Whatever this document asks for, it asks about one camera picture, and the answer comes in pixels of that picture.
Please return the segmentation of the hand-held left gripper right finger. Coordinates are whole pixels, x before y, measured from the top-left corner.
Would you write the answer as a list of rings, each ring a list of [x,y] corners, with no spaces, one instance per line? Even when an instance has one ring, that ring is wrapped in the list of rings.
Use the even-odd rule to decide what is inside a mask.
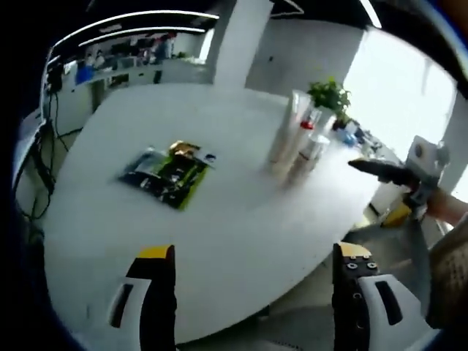
[[[333,245],[332,307],[335,350],[405,350],[421,335],[420,301],[357,244]]]

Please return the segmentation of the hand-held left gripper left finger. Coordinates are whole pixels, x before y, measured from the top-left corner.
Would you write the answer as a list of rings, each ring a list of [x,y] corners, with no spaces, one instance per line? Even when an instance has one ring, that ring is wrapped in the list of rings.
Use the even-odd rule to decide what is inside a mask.
[[[176,350],[175,247],[140,251],[107,303],[106,350]]]

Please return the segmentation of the person's right hand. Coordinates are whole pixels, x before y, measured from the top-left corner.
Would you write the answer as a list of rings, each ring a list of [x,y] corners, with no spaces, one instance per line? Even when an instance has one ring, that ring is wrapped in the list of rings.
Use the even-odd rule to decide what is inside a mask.
[[[436,189],[427,203],[427,214],[437,220],[456,226],[467,213],[467,203]]]

